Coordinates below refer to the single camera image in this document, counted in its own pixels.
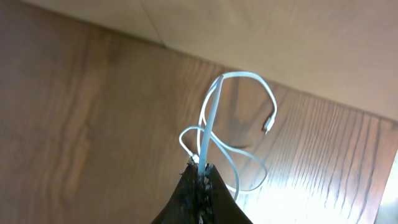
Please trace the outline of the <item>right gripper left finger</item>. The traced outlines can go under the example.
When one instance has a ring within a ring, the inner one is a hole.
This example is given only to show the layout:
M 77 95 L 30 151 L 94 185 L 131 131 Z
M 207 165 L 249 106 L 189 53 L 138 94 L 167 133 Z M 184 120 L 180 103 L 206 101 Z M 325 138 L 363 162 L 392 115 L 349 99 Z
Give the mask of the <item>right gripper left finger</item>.
M 152 224 L 198 223 L 197 167 L 189 162 L 166 206 Z

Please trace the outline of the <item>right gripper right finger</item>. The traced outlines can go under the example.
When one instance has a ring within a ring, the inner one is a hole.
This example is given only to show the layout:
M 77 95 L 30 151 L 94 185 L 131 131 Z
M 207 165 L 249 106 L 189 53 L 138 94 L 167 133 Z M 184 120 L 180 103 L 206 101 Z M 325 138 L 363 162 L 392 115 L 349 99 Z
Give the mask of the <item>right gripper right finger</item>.
M 199 223 L 252 224 L 234 201 L 213 164 L 207 164 L 202 183 L 199 196 Z

